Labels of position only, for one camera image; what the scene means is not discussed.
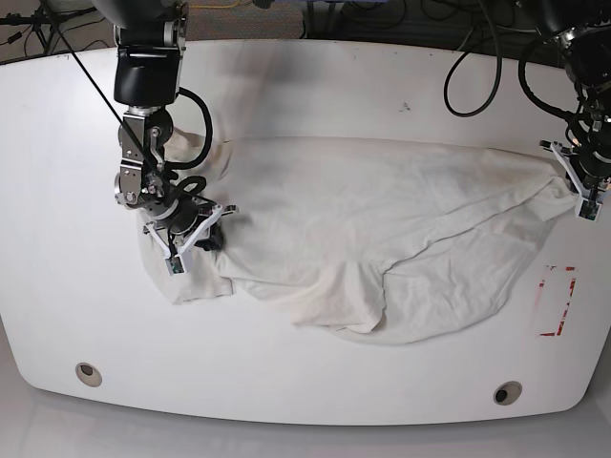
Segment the white T-shirt with yellow logo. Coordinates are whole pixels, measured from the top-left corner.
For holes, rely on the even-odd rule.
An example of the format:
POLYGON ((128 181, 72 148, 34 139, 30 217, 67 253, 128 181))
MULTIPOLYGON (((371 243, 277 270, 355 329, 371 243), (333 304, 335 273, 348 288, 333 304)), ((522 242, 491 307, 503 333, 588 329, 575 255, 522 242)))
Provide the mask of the white T-shirt with yellow logo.
POLYGON ((202 168, 239 213, 225 245, 171 275, 153 238, 142 262, 173 304, 243 291, 302 326, 408 344, 496 314, 575 196, 547 162, 491 149, 357 138, 230 141, 202 168))

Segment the red tape rectangle marking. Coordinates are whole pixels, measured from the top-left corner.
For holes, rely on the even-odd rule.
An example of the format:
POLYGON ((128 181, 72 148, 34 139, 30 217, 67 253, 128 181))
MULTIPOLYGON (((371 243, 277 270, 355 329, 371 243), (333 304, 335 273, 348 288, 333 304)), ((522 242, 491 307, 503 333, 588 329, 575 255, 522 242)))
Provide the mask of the red tape rectangle marking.
POLYGON ((559 337, 573 299, 578 268, 546 265, 538 284, 533 329, 537 337, 559 337))

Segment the black tripod stand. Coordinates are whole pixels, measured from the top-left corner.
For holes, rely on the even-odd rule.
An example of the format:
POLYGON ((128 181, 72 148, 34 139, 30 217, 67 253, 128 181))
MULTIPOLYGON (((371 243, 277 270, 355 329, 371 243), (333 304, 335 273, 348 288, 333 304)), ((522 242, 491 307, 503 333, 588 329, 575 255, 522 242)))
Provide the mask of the black tripod stand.
POLYGON ((2 13, 1 29, 15 29, 15 31, 10 32, 6 37, 1 37, 1 48, 21 42, 24 54, 27 54, 27 41, 34 36, 41 47, 41 54, 50 55, 59 40, 50 16, 53 17, 56 25, 61 27, 97 13, 97 9, 89 1, 76 1, 76 6, 74 1, 46 1, 46 4, 51 15, 39 2, 36 2, 36 6, 32 7, 32 11, 28 14, 17 11, 2 13))

